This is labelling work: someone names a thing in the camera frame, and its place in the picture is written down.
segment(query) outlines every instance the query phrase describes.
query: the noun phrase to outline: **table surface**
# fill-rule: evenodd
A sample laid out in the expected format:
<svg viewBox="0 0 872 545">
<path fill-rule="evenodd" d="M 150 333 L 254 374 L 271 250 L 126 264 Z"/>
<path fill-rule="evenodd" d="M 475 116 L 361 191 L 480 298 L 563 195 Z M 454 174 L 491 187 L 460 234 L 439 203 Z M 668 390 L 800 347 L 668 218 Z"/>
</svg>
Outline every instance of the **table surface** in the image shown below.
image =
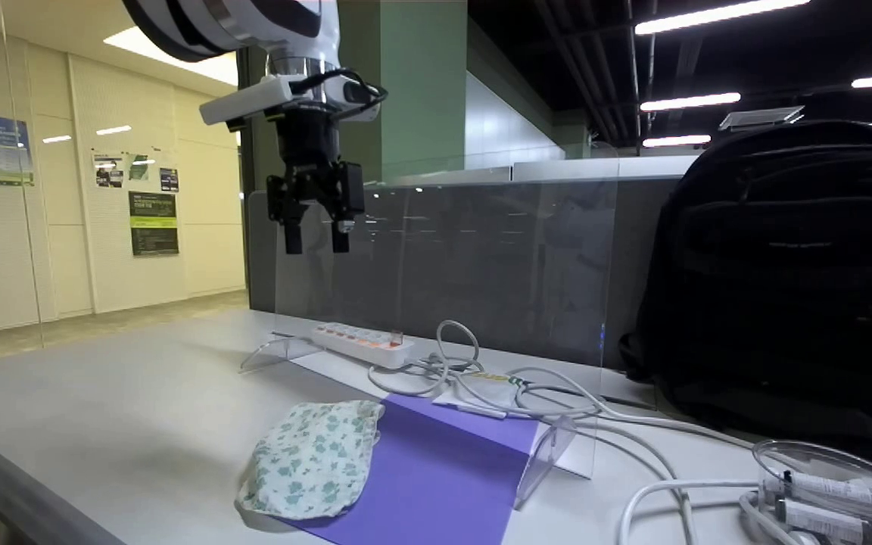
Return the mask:
<svg viewBox="0 0 872 545">
<path fill-rule="evenodd" d="M 317 543 L 307 534 L 257 534 L 234 507 L 236 478 L 254 443 L 292 407 L 372 393 L 364 373 L 333 355 L 304 357 L 304 366 L 247 366 L 271 331 L 304 327 L 307 322 L 294 318 L 225 313 L 6 357 L 0 455 L 126 543 Z M 481 359 L 491 370 L 550 366 L 600 383 L 604 393 L 643 395 L 620 374 L 594 366 L 506 352 L 485 352 Z M 682 478 L 760 476 L 744 450 L 669 430 L 636 432 L 655 443 Z M 512 513 L 506 543 L 613 543 L 623 502 L 652 480 L 640 464 L 600 444 L 594 478 L 554 471 L 529 506 Z M 739 492 L 695 492 L 703 506 L 698 530 L 707 545 L 747 543 L 735 507 L 722 507 Z M 634 543 L 679 540 L 669 497 L 648 500 Z"/>
</svg>

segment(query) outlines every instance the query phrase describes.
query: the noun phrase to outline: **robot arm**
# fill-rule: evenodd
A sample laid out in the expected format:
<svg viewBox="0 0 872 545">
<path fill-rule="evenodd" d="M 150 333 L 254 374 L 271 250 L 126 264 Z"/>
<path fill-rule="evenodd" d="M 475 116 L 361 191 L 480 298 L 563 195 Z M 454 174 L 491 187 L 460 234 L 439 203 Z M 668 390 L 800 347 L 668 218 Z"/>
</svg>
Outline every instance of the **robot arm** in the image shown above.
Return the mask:
<svg viewBox="0 0 872 545">
<path fill-rule="evenodd" d="M 207 59 L 257 44 L 271 53 L 260 83 L 200 108 L 207 125 L 236 131 L 264 116 L 278 125 L 285 174 L 274 174 L 271 214 L 289 254 L 304 250 L 300 221 L 317 199 L 333 218 L 333 250 L 364 213 L 358 163 L 339 154 L 339 121 L 375 119 L 384 87 L 339 66 L 337 0 L 126 0 L 138 27 L 179 59 Z"/>
</svg>

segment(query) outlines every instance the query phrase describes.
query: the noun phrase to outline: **floral cloth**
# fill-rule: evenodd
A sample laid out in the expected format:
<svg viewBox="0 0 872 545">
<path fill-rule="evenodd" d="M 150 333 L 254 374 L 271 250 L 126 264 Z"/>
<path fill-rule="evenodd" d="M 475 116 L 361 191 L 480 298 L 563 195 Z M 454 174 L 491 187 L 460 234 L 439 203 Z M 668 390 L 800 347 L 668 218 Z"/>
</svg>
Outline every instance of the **floral cloth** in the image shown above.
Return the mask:
<svg viewBox="0 0 872 545">
<path fill-rule="evenodd" d="M 370 480 L 378 419 L 375 398 L 294 407 L 257 443 L 239 506 L 285 520 L 339 513 Z"/>
</svg>

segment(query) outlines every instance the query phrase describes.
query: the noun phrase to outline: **white wall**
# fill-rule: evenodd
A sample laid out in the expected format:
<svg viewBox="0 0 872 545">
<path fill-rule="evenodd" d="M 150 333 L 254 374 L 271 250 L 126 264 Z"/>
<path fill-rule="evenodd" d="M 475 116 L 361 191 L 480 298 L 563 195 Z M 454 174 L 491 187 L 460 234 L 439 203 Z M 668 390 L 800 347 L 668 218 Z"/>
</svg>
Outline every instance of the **white wall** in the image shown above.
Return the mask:
<svg viewBox="0 0 872 545">
<path fill-rule="evenodd" d="M 466 169 L 563 161 L 563 152 L 485 83 L 466 72 Z"/>
<path fill-rule="evenodd" d="M 61 51 L 0 39 L 0 116 L 30 127 L 33 187 L 0 187 L 0 331 L 242 290 L 239 161 L 207 96 Z M 99 138 L 96 127 L 132 125 Z M 94 152 L 179 166 L 179 257 L 134 257 L 128 191 L 96 187 Z"/>
</svg>

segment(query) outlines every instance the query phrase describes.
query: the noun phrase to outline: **floor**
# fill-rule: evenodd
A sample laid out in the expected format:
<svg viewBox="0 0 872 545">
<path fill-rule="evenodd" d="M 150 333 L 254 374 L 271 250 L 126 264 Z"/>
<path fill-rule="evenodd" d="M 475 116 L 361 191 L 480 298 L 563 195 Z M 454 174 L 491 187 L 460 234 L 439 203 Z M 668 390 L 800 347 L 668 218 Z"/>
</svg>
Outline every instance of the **floor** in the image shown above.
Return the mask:
<svg viewBox="0 0 872 545">
<path fill-rule="evenodd" d="M 109 315 L 49 322 L 49 324 L 23 327 L 23 331 L 3 331 L 0 357 L 40 352 L 40 347 L 64 344 L 74 339 L 94 339 L 105 333 L 138 331 L 150 324 L 187 322 L 187 318 L 214 315 L 227 310 L 247 310 L 247 307 L 250 307 L 250 298 L 236 290 L 236 293 L 200 298 L 200 299 L 186 299 L 186 302 L 171 302 L 171 307 L 145 307 L 145 310 L 128 310 L 128 313 L 109 313 Z"/>
</svg>

